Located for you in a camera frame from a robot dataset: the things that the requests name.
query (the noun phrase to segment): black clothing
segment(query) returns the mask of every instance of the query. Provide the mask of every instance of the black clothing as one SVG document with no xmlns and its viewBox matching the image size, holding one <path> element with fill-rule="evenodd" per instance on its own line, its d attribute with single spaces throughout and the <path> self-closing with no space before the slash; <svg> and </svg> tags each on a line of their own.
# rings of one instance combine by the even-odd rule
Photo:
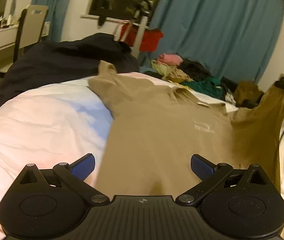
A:
<svg viewBox="0 0 284 240">
<path fill-rule="evenodd" d="M 138 72 L 130 47 L 113 39 L 113 35 L 97 33 L 79 41 L 36 44 L 5 74 L 0 106 L 30 89 L 97 75 L 100 60 L 114 64 L 118 73 Z"/>
<path fill-rule="evenodd" d="M 201 63 L 185 59 L 178 67 L 188 74 L 194 81 L 203 81 L 207 77 L 212 77 L 210 71 L 206 70 Z"/>
<path fill-rule="evenodd" d="M 155 73 L 155 72 L 152 72 L 150 70 L 145 71 L 143 74 L 148 75 L 150 77 L 155 77 L 155 78 L 158 78 L 158 79 L 162 79 L 163 78 L 163 76 L 160 75 L 159 73 Z"/>
</svg>

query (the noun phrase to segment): pile of clothes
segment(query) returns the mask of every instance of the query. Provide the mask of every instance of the pile of clothes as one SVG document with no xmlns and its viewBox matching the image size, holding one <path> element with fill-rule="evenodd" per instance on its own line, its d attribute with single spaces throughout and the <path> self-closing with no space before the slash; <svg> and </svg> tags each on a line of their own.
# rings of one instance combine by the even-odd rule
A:
<svg viewBox="0 0 284 240">
<path fill-rule="evenodd" d="M 199 62 L 182 59 L 175 54 L 163 53 L 151 61 L 151 67 L 157 73 L 147 71 L 145 74 L 235 105 L 231 91 Z"/>
</svg>

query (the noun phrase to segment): chair backrest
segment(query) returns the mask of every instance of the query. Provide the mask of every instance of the chair backrest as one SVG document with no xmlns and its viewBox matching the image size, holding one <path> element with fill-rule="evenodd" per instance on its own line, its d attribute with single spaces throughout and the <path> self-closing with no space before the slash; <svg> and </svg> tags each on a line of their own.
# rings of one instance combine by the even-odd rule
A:
<svg viewBox="0 0 284 240">
<path fill-rule="evenodd" d="M 22 11 L 16 34 L 13 62 L 18 59 L 19 49 L 39 42 L 47 12 L 46 5 L 28 5 Z"/>
</svg>

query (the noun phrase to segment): chair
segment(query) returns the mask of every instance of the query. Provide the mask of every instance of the chair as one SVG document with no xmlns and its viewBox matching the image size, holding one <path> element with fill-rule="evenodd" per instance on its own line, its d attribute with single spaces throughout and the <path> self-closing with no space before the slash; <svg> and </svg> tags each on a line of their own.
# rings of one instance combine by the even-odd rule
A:
<svg viewBox="0 0 284 240">
<path fill-rule="evenodd" d="M 3 61 L 5 64 L 0 65 L 0 78 L 3 78 L 11 65 L 23 55 L 24 48 L 40 41 L 47 12 L 48 6 L 46 5 L 28 5 L 22 11 L 16 34 L 13 61 L 12 58 L 10 61 Z"/>
</svg>

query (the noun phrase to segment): controller logo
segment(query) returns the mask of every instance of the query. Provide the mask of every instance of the controller logo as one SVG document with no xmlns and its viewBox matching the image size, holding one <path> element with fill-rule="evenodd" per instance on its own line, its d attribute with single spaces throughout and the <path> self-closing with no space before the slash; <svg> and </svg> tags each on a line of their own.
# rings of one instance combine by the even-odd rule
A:
<svg viewBox="0 0 284 240">
<path fill-rule="evenodd" d="M 196 130 L 202 131 L 202 132 L 207 132 L 207 133 L 214 133 L 213 130 L 211 130 L 210 126 L 207 123 L 204 122 L 197 122 L 196 120 L 194 120 L 194 128 Z"/>
<path fill-rule="evenodd" d="M 141 198 L 141 199 L 139 200 L 139 202 L 142 203 L 142 204 L 144 204 L 144 203 L 147 202 L 147 200 L 146 200 L 145 198 Z"/>
</svg>

